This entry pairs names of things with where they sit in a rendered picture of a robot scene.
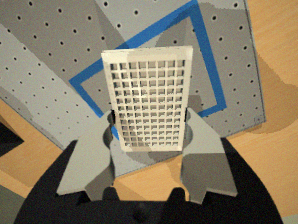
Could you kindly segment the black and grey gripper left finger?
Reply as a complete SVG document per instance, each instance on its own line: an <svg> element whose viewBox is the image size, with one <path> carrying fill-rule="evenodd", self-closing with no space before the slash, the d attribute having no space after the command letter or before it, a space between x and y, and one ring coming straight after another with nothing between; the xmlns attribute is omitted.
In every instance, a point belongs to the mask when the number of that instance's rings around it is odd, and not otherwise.
<svg viewBox="0 0 298 224"><path fill-rule="evenodd" d="M102 200L115 180L110 150L114 124L110 109L73 140L33 186L13 224L52 224L81 204Z"/></svg>

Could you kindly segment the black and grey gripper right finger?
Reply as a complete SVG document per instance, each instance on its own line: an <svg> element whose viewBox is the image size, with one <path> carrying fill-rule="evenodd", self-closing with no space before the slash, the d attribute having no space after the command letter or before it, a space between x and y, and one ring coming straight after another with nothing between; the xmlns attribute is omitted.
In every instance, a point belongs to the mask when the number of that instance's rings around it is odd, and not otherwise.
<svg viewBox="0 0 298 224"><path fill-rule="evenodd" d="M189 201L232 224L283 224L265 185L227 138L191 107L185 109L184 122L189 145L183 150L180 181Z"/></svg>

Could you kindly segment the cream well plate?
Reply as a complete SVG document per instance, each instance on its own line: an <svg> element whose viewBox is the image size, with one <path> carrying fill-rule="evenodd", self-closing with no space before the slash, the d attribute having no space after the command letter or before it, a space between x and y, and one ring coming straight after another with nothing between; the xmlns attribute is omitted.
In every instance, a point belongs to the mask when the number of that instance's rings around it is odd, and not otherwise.
<svg viewBox="0 0 298 224"><path fill-rule="evenodd" d="M192 46L101 53L123 151L182 151L192 55Z"/></svg>

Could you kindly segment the blue tape outline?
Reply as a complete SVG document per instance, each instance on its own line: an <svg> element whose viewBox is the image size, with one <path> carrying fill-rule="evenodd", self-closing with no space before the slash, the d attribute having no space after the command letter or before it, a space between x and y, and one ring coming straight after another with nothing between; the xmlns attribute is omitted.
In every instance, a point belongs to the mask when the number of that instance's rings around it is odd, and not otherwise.
<svg viewBox="0 0 298 224"><path fill-rule="evenodd" d="M211 45L197 0L191 0L183 6L179 7L178 9L163 17L159 21L155 22L148 28L135 35L134 37L130 38L114 50L135 49L189 16L198 40L198 44L205 62L205 66L217 102L217 105L205 109L201 112L198 112L201 118L203 118L205 116L208 116L210 114L227 108L227 105L222 90L219 74L217 71L216 63L214 60L214 56L212 53ZM79 95L84 99L84 101L89 105L89 107L95 112L95 114L99 118L102 115L104 115L104 113L96 105L96 103L92 100L92 98L88 95L88 93L80 84L88 78L95 75L96 73L98 73L99 71L101 71L102 69L104 69L104 65L102 58L100 58L99 60L91 64L89 67L78 73L76 76L68 80L69 83L74 87L74 89L79 93Z"/></svg>

